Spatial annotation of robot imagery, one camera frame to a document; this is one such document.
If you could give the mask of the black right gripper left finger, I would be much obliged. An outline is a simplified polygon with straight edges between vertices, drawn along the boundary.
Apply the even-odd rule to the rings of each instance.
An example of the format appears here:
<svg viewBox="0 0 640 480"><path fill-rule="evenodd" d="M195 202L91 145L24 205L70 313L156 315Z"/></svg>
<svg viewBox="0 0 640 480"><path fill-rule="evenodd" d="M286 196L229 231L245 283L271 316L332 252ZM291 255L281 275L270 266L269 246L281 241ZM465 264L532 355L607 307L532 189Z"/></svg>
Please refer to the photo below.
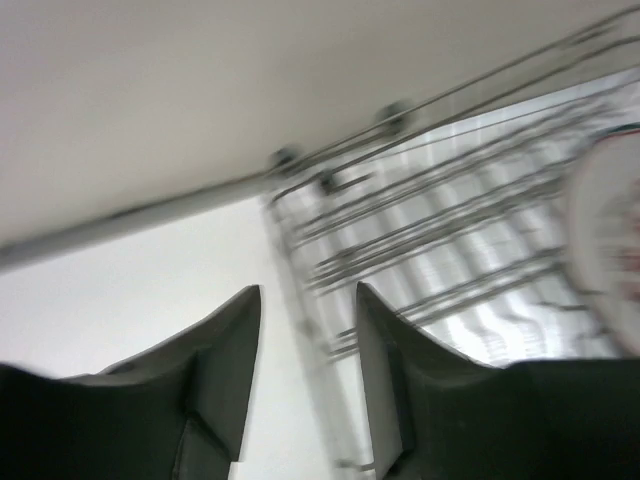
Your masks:
<svg viewBox="0 0 640 480"><path fill-rule="evenodd" d="M93 375L1 368L5 479L225 479L240 457L261 324L251 285Z"/></svg>

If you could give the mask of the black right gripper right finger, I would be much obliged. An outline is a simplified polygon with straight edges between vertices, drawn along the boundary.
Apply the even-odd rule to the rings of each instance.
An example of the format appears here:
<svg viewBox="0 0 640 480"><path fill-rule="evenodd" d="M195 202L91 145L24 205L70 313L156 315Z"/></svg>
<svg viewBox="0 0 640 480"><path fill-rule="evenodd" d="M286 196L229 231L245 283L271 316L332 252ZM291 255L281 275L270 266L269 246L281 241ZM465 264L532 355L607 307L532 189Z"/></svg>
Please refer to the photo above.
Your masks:
<svg viewBox="0 0 640 480"><path fill-rule="evenodd" d="M635 479L639 363L471 360L365 283L356 333L380 479Z"/></svg>

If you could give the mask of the white plate red characters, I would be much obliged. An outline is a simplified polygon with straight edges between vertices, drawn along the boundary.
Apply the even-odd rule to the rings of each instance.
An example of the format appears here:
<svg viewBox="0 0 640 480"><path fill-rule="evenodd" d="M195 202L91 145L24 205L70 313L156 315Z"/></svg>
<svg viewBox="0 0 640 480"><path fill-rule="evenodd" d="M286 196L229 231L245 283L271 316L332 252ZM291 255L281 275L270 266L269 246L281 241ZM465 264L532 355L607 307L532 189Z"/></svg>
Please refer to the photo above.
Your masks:
<svg viewBox="0 0 640 480"><path fill-rule="evenodd" d="M639 125L599 135L563 187L567 271L610 337L639 354Z"/></svg>

